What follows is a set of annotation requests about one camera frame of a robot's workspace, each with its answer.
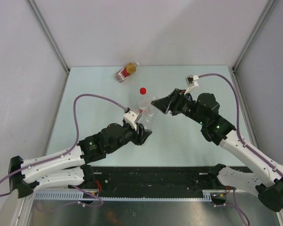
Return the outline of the clear unlabelled plastic bottle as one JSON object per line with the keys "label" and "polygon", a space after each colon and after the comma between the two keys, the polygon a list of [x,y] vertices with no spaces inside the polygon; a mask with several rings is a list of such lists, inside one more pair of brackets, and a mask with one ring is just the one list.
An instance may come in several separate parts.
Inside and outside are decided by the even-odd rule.
{"label": "clear unlabelled plastic bottle", "polygon": [[150,99],[150,104],[148,105],[147,109],[143,111],[141,117],[139,119],[139,123],[144,124],[147,129],[152,130],[155,118],[158,113],[158,109],[151,105],[151,101],[158,99],[157,97],[153,97]]}

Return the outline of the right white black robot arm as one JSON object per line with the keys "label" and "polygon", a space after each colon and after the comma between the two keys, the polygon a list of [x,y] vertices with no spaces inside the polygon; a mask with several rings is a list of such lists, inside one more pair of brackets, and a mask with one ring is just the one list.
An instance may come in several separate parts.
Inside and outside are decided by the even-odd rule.
{"label": "right white black robot arm", "polygon": [[222,166],[209,175],[208,184],[219,189],[223,185],[236,187],[259,198],[274,212],[283,209],[283,165],[273,161],[244,139],[238,129],[219,114],[219,103],[213,94],[202,93],[193,100],[185,90],[174,89],[167,97],[151,104],[162,113],[183,114],[201,125],[204,138],[238,158],[251,173],[231,173]]}

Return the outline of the red-labelled clear water bottle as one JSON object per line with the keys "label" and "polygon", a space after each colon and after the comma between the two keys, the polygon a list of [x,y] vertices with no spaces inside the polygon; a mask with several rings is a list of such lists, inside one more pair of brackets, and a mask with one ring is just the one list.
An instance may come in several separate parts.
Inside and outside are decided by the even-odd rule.
{"label": "red-labelled clear water bottle", "polygon": [[150,97],[148,92],[145,95],[141,95],[140,92],[138,94],[138,110],[139,113],[145,111],[150,104]]}

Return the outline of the red bottle cap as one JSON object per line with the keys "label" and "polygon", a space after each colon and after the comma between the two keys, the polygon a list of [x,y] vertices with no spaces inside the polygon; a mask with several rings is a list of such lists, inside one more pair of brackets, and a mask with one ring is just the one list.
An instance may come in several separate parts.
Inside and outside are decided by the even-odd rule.
{"label": "red bottle cap", "polygon": [[147,93],[146,88],[140,88],[140,94],[145,95]]}

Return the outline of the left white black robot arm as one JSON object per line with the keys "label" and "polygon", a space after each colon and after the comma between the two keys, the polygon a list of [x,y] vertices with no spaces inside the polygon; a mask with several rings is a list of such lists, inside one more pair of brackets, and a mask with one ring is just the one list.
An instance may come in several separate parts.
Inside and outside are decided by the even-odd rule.
{"label": "left white black robot arm", "polygon": [[152,131],[143,124],[138,124],[135,130],[128,123],[112,123],[99,133],[79,141],[71,151],[63,150],[30,160],[15,156],[10,160],[9,173],[17,169],[21,171],[9,178],[10,191],[17,189],[20,198],[26,197],[33,192],[33,183],[46,173],[99,161],[129,142],[143,145],[151,134]]}

